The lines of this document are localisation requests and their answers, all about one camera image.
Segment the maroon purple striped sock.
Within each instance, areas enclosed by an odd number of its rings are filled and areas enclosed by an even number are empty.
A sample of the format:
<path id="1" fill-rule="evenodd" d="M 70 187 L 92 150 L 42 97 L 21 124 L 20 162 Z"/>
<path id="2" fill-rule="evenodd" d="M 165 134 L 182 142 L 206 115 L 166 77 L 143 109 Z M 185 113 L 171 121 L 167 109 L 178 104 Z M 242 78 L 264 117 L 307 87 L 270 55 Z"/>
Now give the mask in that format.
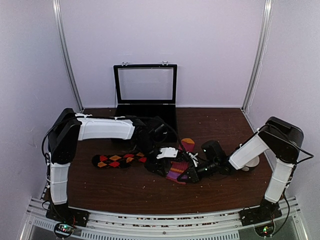
<path id="1" fill-rule="evenodd" d="M 181 140 L 181 143 L 188 153 L 194 151 L 195 142 L 191 138 L 183 138 Z M 171 168 L 165 178 L 177 184 L 186 185 L 187 183 L 179 181 L 178 177 L 188 168 L 188 163 L 185 160 L 183 160 L 182 162 L 172 161 L 171 163 Z"/>

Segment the black red orange argyle sock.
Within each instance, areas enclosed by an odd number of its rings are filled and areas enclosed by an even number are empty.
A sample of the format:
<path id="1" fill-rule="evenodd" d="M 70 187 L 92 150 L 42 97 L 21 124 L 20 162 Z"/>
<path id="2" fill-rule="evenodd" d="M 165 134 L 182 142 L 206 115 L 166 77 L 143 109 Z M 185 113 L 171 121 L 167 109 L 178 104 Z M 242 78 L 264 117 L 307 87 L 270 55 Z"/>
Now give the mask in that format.
<path id="1" fill-rule="evenodd" d="M 146 156 L 141 152 L 111 155 L 97 154 L 92 157 L 91 163 L 94 167 L 100 169 L 125 169 L 129 168 L 134 162 L 145 163 L 146 160 Z"/>

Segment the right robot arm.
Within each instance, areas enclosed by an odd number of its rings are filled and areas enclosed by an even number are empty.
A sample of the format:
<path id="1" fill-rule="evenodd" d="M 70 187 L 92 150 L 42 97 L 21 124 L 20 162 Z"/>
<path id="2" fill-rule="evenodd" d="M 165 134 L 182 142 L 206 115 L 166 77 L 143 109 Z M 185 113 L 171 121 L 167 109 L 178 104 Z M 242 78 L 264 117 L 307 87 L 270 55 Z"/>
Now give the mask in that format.
<path id="1" fill-rule="evenodd" d="M 303 141 L 304 133 L 299 127 L 272 116 L 230 155 L 216 140 L 209 140 L 201 146 L 206 157 L 201 164 L 196 165 L 192 157 L 183 153 L 189 166 L 177 179 L 196 183 L 216 172 L 231 175 L 238 170 L 257 167 L 260 155 L 273 157 L 271 179 L 256 210 L 258 219 L 266 221 L 276 212 L 278 202 L 290 185 L 298 164 L 314 158 L 312 153 L 302 148 Z"/>

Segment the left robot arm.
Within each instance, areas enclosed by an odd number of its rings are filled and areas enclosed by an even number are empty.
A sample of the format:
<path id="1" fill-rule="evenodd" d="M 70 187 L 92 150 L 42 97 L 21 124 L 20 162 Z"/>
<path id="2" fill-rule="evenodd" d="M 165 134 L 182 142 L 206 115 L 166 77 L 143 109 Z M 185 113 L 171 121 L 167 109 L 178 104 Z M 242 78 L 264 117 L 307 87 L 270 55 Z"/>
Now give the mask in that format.
<path id="1" fill-rule="evenodd" d="M 162 134 L 167 127 L 168 125 L 159 117 L 96 118 L 90 114 L 76 113 L 72 108 L 65 108 L 44 137 L 48 141 L 48 152 L 43 156 L 49 167 L 53 215 L 61 222 L 67 222 L 72 218 L 72 211 L 68 205 L 67 185 L 69 167 L 76 155 L 79 141 L 132 140 L 146 156 L 146 169 L 165 176 L 169 170 L 165 160 L 178 156 L 178 149 L 174 147 L 156 147 L 155 137 Z"/>

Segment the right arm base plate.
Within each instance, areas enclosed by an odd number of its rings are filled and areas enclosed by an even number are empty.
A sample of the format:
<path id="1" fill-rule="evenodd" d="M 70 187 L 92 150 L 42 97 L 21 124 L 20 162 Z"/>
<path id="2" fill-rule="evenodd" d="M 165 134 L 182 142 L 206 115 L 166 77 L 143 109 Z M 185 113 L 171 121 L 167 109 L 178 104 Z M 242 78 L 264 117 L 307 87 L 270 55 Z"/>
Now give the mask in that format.
<path id="1" fill-rule="evenodd" d="M 269 210 L 262 210 L 260 207 L 246 208 L 239 211 L 238 214 L 242 226 L 255 225 L 266 221 L 271 221 L 272 219 L 279 218 L 283 215 L 279 209 L 270 212 Z"/>

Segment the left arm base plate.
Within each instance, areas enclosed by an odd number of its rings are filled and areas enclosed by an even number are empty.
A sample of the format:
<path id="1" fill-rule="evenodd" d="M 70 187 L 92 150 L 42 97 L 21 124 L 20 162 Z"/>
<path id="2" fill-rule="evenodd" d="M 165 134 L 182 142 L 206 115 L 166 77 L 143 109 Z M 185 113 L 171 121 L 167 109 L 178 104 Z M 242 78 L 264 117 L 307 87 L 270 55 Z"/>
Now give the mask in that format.
<path id="1" fill-rule="evenodd" d="M 86 227 L 90 213 L 85 210 L 74 208 L 55 209 L 51 208 L 46 212 L 46 218 L 76 227 Z"/>

